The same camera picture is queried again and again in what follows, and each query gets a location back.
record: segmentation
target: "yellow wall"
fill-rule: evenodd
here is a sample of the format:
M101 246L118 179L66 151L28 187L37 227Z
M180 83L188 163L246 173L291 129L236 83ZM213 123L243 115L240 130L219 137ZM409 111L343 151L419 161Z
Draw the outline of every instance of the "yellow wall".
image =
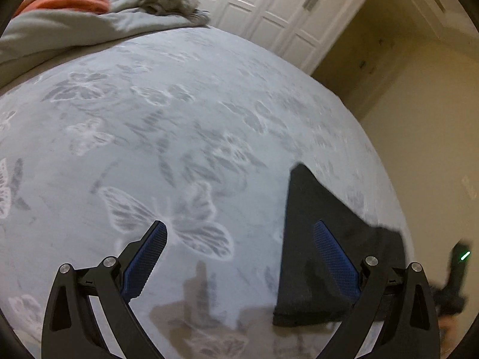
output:
M348 106L349 93L371 73L388 42L360 10L311 76Z
M479 189L479 63L440 44L418 44L361 124L396 189L429 280L444 284L450 249L461 238L474 242L463 334L479 311L479 197L461 182L468 176Z

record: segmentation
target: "black cloth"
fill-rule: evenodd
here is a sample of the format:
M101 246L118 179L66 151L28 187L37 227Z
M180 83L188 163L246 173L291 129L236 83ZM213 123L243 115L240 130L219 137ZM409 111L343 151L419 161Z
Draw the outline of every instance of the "black cloth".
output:
M273 324L315 325L341 321L354 305L341 295L313 241L322 220L356 270L369 255L391 267L406 267L401 234L371 227L298 164L292 171L286 207L278 301ZM377 320L384 320L390 296L383 296Z

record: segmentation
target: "blue gripper pad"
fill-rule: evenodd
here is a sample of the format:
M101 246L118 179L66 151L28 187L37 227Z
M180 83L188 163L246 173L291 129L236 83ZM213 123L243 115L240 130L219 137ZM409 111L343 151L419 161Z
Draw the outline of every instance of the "blue gripper pad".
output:
M159 222L126 268L123 275L123 289L121 291L121 296L125 303L129 303L132 298L136 298L141 294L158 258L166 246L167 238L166 225Z
M343 296L356 302L361 295L359 274L324 222L314 224L314 244Z

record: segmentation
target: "bed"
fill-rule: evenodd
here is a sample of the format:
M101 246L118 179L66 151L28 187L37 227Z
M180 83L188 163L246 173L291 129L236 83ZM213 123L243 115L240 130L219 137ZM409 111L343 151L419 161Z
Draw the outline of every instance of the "bed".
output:
M39 358L58 267L95 266L159 219L168 245L130 305L166 358L315 358L337 325L271 324L297 162L368 223L399 230L413 259L394 189L358 122L267 50L215 28L181 28L39 66L0 98L4 314Z

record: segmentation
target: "metal handle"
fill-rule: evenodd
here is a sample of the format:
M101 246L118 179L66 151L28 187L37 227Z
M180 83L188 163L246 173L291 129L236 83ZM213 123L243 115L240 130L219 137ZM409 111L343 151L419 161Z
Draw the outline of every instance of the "metal handle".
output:
M303 4L303 8L306 9L306 7L310 4L311 0L306 0Z
M319 0L311 0L310 3L307 5L306 10L308 10L308 12L311 12L315 5L318 3L318 1Z

